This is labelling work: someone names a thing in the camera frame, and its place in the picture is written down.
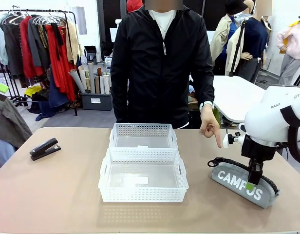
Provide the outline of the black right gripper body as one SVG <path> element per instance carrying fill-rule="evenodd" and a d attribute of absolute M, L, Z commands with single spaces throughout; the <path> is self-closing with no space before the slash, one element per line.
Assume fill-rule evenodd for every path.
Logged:
<path fill-rule="evenodd" d="M 253 141 L 249 135 L 245 135 L 242 144 L 241 155 L 249 159 L 255 159 L 258 163 L 273 159 L 276 147 L 260 145 Z"/>

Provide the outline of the person's left hand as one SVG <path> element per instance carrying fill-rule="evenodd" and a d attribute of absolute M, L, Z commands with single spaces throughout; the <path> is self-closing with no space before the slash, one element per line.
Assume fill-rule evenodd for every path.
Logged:
<path fill-rule="evenodd" d="M 202 121 L 200 133 L 206 138 L 215 137 L 218 148 L 222 148 L 220 125 L 214 116 L 210 104 L 206 104 L 201 109 L 200 117 Z"/>

